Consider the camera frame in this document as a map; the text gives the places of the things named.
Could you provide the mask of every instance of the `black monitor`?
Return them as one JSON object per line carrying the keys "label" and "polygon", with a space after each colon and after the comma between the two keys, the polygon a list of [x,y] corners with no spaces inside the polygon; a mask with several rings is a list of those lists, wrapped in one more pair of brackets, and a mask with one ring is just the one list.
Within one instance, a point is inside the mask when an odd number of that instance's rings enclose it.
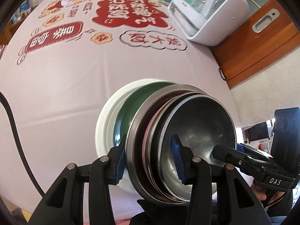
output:
{"label": "black monitor", "polygon": [[262,140],[269,138],[267,122],[256,124],[248,129],[249,141]]}

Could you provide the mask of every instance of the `stacked bowls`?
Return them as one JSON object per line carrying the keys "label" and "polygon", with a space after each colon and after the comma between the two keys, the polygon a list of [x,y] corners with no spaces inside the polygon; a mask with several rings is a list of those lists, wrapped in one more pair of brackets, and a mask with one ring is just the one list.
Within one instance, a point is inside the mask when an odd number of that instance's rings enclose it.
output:
{"label": "stacked bowls", "polygon": [[98,156],[117,146],[124,134],[128,173],[120,187],[161,206],[188,204],[191,198],[192,187],[177,176],[172,134],[214,165],[224,165],[212,157],[215,145],[236,148],[233,121],[220,102],[194,86],[157,79],[132,82],[107,101],[96,126]]}

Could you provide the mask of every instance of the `white storage box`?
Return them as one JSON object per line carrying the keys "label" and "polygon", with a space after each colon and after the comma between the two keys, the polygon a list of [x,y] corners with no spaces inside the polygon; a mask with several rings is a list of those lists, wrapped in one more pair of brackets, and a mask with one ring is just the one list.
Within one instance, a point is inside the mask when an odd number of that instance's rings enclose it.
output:
{"label": "white storage box", "polygon": [[246,18],[246,0],[172,0],[170,16],[185,36],[207,46],[215,46]]}

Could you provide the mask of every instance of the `green bowl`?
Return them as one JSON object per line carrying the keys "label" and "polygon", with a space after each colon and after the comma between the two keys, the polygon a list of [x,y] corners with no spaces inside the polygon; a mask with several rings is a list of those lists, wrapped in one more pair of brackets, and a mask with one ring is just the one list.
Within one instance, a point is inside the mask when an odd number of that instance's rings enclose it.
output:
{"label": "green bowl", "polygon": [[144,101],[159,89],[174,84],[175,83],[166,81],[150,83],[137,89],[126,99],[115,121],[115,146],[118,146],[120,144],[121,137],[124,134],[127,134],[133,117],[135,116],[140,106],[144,103]]}

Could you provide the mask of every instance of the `white bowl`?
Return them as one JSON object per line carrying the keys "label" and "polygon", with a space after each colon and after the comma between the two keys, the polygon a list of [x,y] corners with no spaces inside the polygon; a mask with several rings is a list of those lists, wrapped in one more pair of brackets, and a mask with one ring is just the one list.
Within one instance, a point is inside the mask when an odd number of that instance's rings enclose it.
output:
{"label": "white bowl", "polygon": [[[96,151],[98,157],[105,156],[108,154],[109,150],[114,147],[114,136],[113,130],[115,126],[115,121],[117,119],[117,115],[119,110],[121,109],[125,100],[130,96],[138,88],[158,81],[165,81],[159,79],[140,79],[134,82],[131,82],[121,89],[116,91],[106,102],[104,107],[102,108],[97,124],[96,124],[96,131],[95,131],[95,144],[96,144]],[[120,180],[119,186],[131,193],[137,194],[136,190],[132,186],[127,170],[125,170],[122,180]]]}

